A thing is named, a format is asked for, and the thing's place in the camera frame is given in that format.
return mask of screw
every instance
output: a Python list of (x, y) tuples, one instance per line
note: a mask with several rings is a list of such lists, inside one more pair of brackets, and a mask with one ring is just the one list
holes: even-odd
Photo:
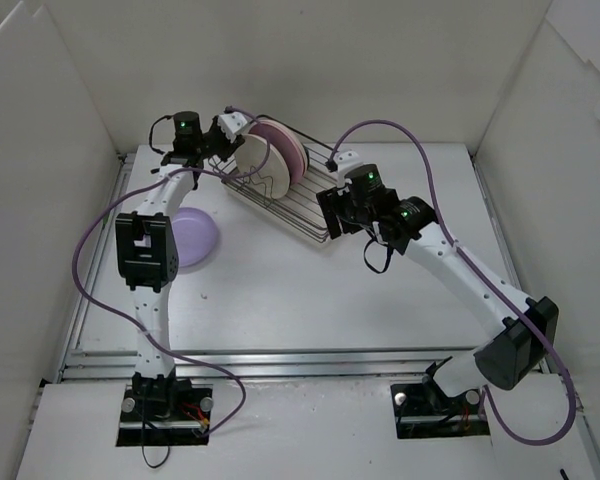
[(475, 390), (469, 390), (464, 394), (464, 398), (469, 405), (477, 405), (480, 403), (480, 394)]
[(393, 402), (396, 404), (397, 407), (402, 406), (402, 404), (406, 401), (407, 401), (407, 394), (404, 392), (398, 392), (398, 393), (396, 393), (395, 397), (393, 397)]
[(133, 398), (127, 397), (122, 401), (122, 411), (124, 413), (131, 413), (134, 408), (136, 408), (136, 401)]
[(204, 397), (202, 400), (200, 400), (200, 410), (202, 410), (204, 413), (209, 413), (212, 408), (213, 408), (213, 398)]

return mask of red wire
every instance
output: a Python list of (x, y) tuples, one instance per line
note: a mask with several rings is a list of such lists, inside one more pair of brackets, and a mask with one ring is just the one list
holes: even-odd
[(182, 405), (184, 407), (191, 408), (191, 409), (195, 410), (197, 412), (198, 416), (200, 417), (200, 419), (203, 419), (203, 420), (207, 419), (206, 415), (204, 413), (202, 413), (202, 410), (200, 410), (200, 407), (198, 407), (197, 405), (193, 405), (191, 403), (183, 403)]
[(465, 428), (465, 430), (468, 430), (470, 422), (469, 422), (469, 407), (467, 405), (464, 406), (464, 415), (462, 416), (462, 418), (464, 419), (464, 423), (466, 424), (464, 428)]
[(200, 419), (199, 419), (199, 418), (196, 418), (196, 417), (194, 417), (193, 415), (191, 415), (191, 413), (187, 412), (187, 411), (186, 411), (184, 408), (181, 408), (181, 409), (180, 409), (180, 411), (181, 411), (182, 413), (184, 413), (184, 414), (185, 414), (187, 417), (189, 417), (190, 419), (192, 419), (192, 420), (195, 420), (196, 422), (199, 422), (199, 421), (200, 421)]

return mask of wire dish rack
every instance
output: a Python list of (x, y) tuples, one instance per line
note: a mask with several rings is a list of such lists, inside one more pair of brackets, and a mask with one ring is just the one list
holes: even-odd
[[(261, 117), (275, 120), (264, 115)], [(264, 214), (289, 232), (312, 245), (324, 246), (330, 238), (316, 194), (332, 188), (336, 184), (335, 179), (329, 174), (325, 166), (332, 149), (289, 125), (284, 123), (283, 125), (303, 139), (312, 142), (310, 146), (304, 145), (309, 158), (309, 168), (301, 182), (292, 185), (289, 192), (277, 200), (271, 198), (273, 178), (269, 176), (261, 176), (259, 173), (255, 173), (240, 180), (223, 180), (222, 183), (231, 195)], [(226, 163), (221, 163), (215, 159), (210, 164), (218, 172), (225, 174), (239, 173), (233, 159)]]

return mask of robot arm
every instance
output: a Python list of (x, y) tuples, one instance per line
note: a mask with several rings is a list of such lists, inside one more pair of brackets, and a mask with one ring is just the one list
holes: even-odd
[[(178, 273), (178, 252), (170, 218), (184, 197), (198, 185), (199, 172), (175, 171), (182, 167), (202, 169), (204, 160), (218, 156), (227, 160), (242, 145), (240, 133), (249, 121), (239, 113), (226, 113), (213, 119), (207, 133), (200, 129), (195, 112), (180, 112), (173, 117), (173, 150), (164, 155), (158, 181), (164, 183), (148, 194), (132, 213), (116, 217), (115, 233), (118, 271), (132, 291), (135, 317), (163, 347), (169, 349), (168, 298), (171, 282)], [(168, 403), (174, 385), (174, 360), (138, 337), (134, 391), (149, 399)]]
[[(318, 194), (331, 238), (366, 230), (389, 252), (418, 263), (438, 278), (474, 314), (492, 338), (472, 352), (434, 364), (424, 383), (430, 401), (444, 405), (464, 392), (491, 383), (510, 390), (544, 357), (544, 349), (517, 316), (482, 282), (450, 245), (436, 213), (424, 200), (398, 198), (388, 189), (375, 165), (363, 165), (344, 152), (329, 168), (338, 172), (336, 187)], [(553, 342), (558, 308), (548, 298), (534, 302), (484, 265), (463, 247), (487, 278)]]

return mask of white wall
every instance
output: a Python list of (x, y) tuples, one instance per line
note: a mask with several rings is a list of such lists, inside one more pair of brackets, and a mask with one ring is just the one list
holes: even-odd
[[(600, 0), (555, 0), (547, 21), (584, 62), (600, 71)], [(600, 120), (600, 100), (594, 113)]]
[[(0, 0), (0, 20), (14, 1)], [(326, 140), (380, 116), (475, 149), (549, 0), (44, 3), (121, 151), (165, 113), (209, 119), (231, 102)]]
[(17, 9), (0, 26), (0, 479), (77, 297), (73, 247), (117, 164), (51, 18)]
[(557, 346), (600, 442), (600, 73), (543, 24), (478, 152), (522, 283), (560, 306)]

